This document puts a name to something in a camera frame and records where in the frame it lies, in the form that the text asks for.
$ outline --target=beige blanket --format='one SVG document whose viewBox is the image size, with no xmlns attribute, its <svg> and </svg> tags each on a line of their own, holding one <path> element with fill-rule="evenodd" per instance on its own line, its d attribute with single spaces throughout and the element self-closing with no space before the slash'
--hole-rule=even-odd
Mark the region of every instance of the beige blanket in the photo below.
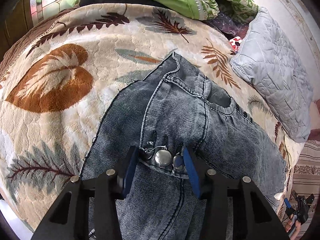
<svg viewBox="0 0 320 240">
<path fill-rule="evenodd" d="M 118 91 L 144 78 L 172 51 L 223 87 L 278 145 L 289 170 L 293 167 L 303 144 L 286 135 L 258 92 L 233 73 L 232 48 L 221 33 L 170 10 L 89 5 L 63 15 L 5 64 L 0 190 L 18 217 L 37 227 L 79 173 Z"/>
</svg>

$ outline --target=gray quilted pillow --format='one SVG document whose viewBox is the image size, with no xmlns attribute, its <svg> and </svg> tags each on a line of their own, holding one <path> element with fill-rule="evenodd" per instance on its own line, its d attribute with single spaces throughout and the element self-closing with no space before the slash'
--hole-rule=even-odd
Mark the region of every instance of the gray quilted pillow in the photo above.
<svg viewBox="0 0 320 240">
<path fill-rule="evenodd" d="M 260 7 L 230 63 L 265 98 L 289 136 L 305 142 L 313 89 L 299 55 L 266 8 Z"/>
</svg>

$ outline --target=metal bolt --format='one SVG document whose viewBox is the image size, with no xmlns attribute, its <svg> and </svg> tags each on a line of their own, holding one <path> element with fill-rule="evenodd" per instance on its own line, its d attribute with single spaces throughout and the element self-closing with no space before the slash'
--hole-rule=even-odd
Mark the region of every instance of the metal bolt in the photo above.
<svg viewBox="0 0 320 240">
<path fill-rule="evenodd" d="M 209 175 L 216 175 L 216 171 L 214 170 L 214 169 L 208 169 L 207 170 L 207 173 L 209 174 Z"/>
<path fill-rule="evenodd" d="M 244 176 L 242 178 L 242 180 L 245 182 L 245 183 L 249 183 L 251 181 L 251 179 L 248 177 L 248 176 Z"/>
<path fill-rule="evenodd" d="M 72 176 L 72 177 L 70 178 L 70 181 L 71 181 L 72 183 L 76 183 L 78 180 L 79 180 L 79 176 L 78 176 L 78 175 L 74 175 L 74 176 Z"/>
<path fill-rule="evenodd" d="M 107 170 L 106 171 L 106 174 L 108 175 L 108 176 L 111 176 L 111 175 L 113 175 L 113 174 L 115 174 L 116 173 L 116 171 L 114 170 L 114 169 L 110 169 L 110 170 Z"/>
</svg>

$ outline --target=hand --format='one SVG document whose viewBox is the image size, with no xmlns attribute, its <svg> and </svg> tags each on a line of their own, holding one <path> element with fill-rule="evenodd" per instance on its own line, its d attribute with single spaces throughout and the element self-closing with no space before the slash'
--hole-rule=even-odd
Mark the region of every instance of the hand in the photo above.
<svg viewBox="0 0 320 240">
<path fill-rule="evenodd" d="M 289 232 L 290 228 L 293 225 L 293 221 L 291 220 L 293 217 L 293 214 L 290 216 L 290 220 L 288 221 L 288 223 L 284 226 L 284 229 L 286 232 Z M 300 228 L 301 228 L 301 223 L 296 220 L 296 228 L 295 231 L 293 232 L 292 236 L 290 237 L 290 240 L 295 240 L 295 238 L 297 237 L 298 233 L 300 232 Z"/>
</svg>

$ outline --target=gray denim jeans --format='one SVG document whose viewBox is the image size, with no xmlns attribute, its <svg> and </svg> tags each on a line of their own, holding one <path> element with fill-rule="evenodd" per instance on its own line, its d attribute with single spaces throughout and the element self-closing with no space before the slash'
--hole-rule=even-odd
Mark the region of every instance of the gray denim jeans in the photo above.
<svg viewBox="0 0 320 240">
<path fill-rule="evenodd" d="M 210 167 L 228 178 L 249 176 L 274 209 L 279 205 L 274 195 L 284 190 L 286 163 L 276 145 L 224 89 L 175 53 L 118 93 L 86 156 L 82 179 L 97 177 L 131 145 L 143 147 L 150 140 L 166 145 L 172 158 L 192 145 Z M 185 168 L 173 172 L 172 165 L 158 167 L 154 157 L 140 160 L 129 195 L 116 201 L 122 237 L 199 239 L 205 204 L 192 194 Z"/>
</svg>

